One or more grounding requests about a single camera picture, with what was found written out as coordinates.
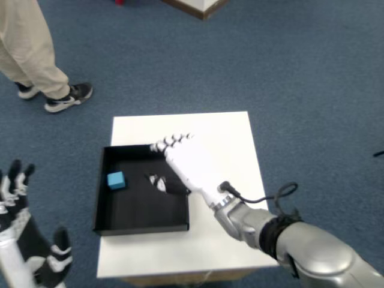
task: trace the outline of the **black cable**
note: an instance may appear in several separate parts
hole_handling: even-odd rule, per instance
[[[273,200],[275,203],[276,209],[278,209],[278,211],[280,212],[280,215],[287,215],[286,213],[284,213],[284,211],[282,210],[282,208],[280,206],[280,202],[279,202],[280,198],[287,197],[287,196],[293,194],[298,188],[299,188],[299,185],[296,182],[289,182],[287,184],[284,184],[278,190],[278,192],[273,196],[265,196],[265,197],[257,199],[257,200],[250,200],[250,199],[242,197],[240,195],[240,192],[238,192],[236,189],[234,189],[229,184],[228,181],[225,181],[225,182],[220,184],[220,189],[222,191],[227,191],[230,194],[234,195],[235,197],[239,198],[240,200],[242,200],[243,202],[246,202],[246,203],[256,204],[256,203],[260,203],[260,202],[263,202],[266,200]],[[299,217],[299,212],[295,209],[292,216]]]
[[[384,154],[384,151],[380,151],[378,153],[373,154],[373,157],[378,157]]]

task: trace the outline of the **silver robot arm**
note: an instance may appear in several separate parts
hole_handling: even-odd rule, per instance
[[[377,288],[384,278],[347,244],[289,215],[253,209],[223,190],[225,182],[202,142],[173,135],[151,145],[192,192],[200,193],[233,238],[278,261],[305,288]]]

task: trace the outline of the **black tray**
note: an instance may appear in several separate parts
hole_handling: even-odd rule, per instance
[[[188,196],[158,191],[146,173],[177,177],[162,155],[149,145],[105,147],[93,230],[102,236],[189,229]],[[127,187],[111,190],[109,173],[122,171]]]

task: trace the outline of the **blue cube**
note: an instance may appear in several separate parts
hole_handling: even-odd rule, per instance
[[[116,190],[125,187],[124,174],[116,172],[108,174],[108,186],[111,190]]]

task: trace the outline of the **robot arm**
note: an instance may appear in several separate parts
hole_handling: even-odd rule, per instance
[[[15,160],[0,172],[0,269],[10,287],[65,288],[72,263],[67,231],[56,230],[51,246],[29,212],[27,190],[34,166],[22,172]]]
[[[225,181],[191,135],[173,135],[151,150],[161,152],[192,192],[200,193],[233,238],[275,258],[307,288],[384,287],[384,278],[347,244],[300,219],[252,209],[220,188]]]

